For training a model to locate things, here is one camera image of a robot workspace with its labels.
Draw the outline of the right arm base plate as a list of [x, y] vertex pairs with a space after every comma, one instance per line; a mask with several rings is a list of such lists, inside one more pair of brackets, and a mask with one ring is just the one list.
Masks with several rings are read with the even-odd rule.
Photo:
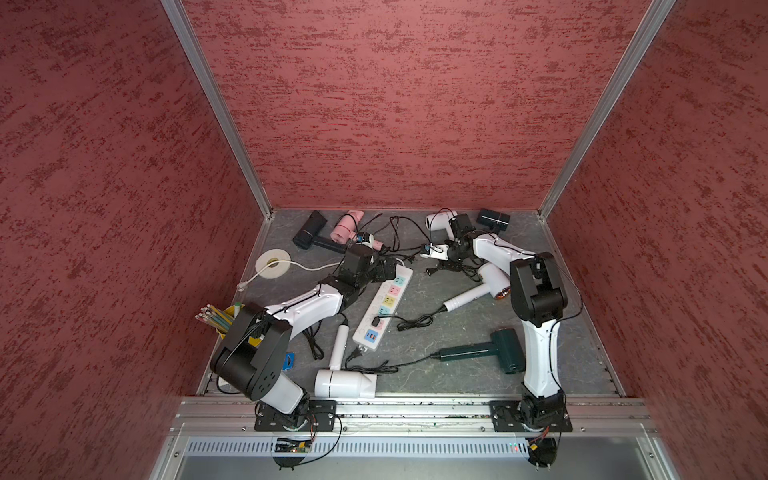
[[[519, 400], [495, 400], [488, 403], [489, 416], [496, 433], [540, 434], [544, 427], [528, 427], [522, 421]], [[567, 413], [553, 420], [550, 433], [572, 433], [573, 425]]]

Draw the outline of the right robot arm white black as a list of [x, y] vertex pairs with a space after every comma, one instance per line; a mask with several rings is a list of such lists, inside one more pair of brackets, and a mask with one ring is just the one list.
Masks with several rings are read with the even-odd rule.
[[568, 295], [557, 262], [549, 252], [524, 250], [496, 233], [481, 232], [466, 214], [451, 218], [448, 229], [448, 259], [475, 257], [501, 270], [510, 281], [511, 306], [522, 322], [525, 340], [521, 422], [531, 430], [542, 430], [563, 416], [566, 403], [557, 340]]

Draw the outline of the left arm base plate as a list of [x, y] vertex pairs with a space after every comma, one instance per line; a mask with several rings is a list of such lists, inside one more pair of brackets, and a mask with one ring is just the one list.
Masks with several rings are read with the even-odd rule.
[[255, 407], [256, 432], [331, 432], [336, 424], [337, 402], [333, 400], [304, 400], [293, 413], [282, 413], [259, 402]]

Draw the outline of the white power strip coloured sockets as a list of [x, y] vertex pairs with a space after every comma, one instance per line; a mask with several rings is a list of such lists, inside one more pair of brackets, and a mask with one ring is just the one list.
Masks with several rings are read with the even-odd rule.
[[381, 284], [352, 336], [359, 347], [378, 349], [412, 276], [412, 269], [398, 264], [395, 278]]

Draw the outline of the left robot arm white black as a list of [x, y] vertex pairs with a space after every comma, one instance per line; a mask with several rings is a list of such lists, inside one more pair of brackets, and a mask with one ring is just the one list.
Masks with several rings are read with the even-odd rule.
[[309, 412], [309, 394], [282, 372], [290, 341], [352, 305], [370, 284], [396, 277], [398, 261], [354, 244], [309, 291], [267, 307], [244, 307], [210, 361], [211, 371], [252, 401], [290, 419]]

